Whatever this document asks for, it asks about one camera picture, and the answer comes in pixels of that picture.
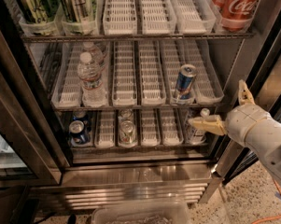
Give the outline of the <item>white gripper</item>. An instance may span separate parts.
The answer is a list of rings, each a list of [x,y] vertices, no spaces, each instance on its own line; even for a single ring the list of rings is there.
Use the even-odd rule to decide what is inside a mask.
[[[225,122],[220,115],[211,115],[191,118],[188,123],[197,130],[216,135],[228,133],[233,141],[244,147],[248,132],[271,115],[258,105],[254,105],[254,97],[242,79],[239,81],[238,102],[239,105],[227,114]]]

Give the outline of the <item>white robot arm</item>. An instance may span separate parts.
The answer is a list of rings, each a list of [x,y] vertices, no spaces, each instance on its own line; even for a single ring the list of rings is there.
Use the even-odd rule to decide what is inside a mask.
[[[255,104],[254,97],[241,79],[239,105],[224,120],[220,115],[188,119],[189,125],[216,135],[227,134],[232,141],[252,150],[261,164],[281,186],[281,123]]]

